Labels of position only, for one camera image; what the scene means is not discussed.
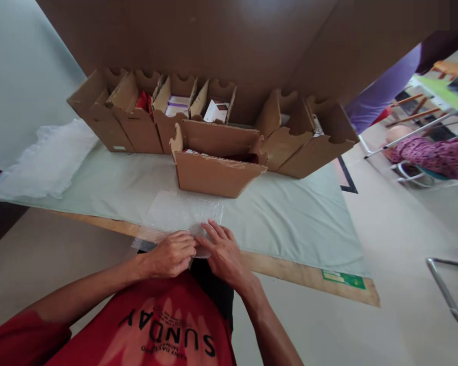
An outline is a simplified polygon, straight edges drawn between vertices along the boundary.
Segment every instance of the pink patterned shirt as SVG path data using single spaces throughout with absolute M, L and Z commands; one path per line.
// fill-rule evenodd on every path
M 394 164 L 407 160 L 448 178 L 458 179 L 458 139 L 430 142 L 423 137 L 412 136 L 391 150 L 390 160 Z

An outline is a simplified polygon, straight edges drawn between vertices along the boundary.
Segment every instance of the green label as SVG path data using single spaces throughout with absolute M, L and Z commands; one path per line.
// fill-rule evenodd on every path
M 353 276 L 352 274 L 332 272 L 332 271 L 322 271 L 322 277 L 325 280 L 332 282 L 339 282 L 348 286 L 357 287 L 365 290 L 365 282 L 363 277 Z

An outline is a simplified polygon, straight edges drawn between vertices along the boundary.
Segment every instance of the floor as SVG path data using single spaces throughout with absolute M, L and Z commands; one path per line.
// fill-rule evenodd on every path
M 363 137 L 383 141 L 376 125 Z M 270 303 L 305 364 L 458 365 L 458 324 L 425 258 L 458 260 L 458 184 L 412 190 L 395 182 L 382 156 L 344 155 L 358 194 L 343 192 L 364 247 L 382 308 L 259 275 Z M 39 209 L 0 241 L 0 324 L 72 280 L 135 255 L 132 239 Z M 458 270 L 441 267 L 458 304 Z M 100 304 L 73 326 L 76 334 Z M 238 364 L 262 364 L 241 299 L 234 304 Z

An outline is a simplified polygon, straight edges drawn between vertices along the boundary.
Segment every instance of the bubble wrap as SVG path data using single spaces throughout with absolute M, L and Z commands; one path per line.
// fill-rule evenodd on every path
M 143 220 L 132 246 L 148 252 L 169 234 L 188 230 L 191 235 L 204 235 L 201 222 L 208 219 L 222 224 L 224 205 L 218 198 L 191 192 L 160 191 Z M 197 247 L 196 258 L 208 258 L 204 248 Z

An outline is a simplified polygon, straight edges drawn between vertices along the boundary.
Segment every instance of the black pants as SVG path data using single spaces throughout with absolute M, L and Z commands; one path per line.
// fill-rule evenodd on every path
M 229 321 L 232 332 L 234 289 L 212 273 L 207 259 L 195 258 L 190 267 L 190 273 L 202 290 L 214 302 L 223 319 Z

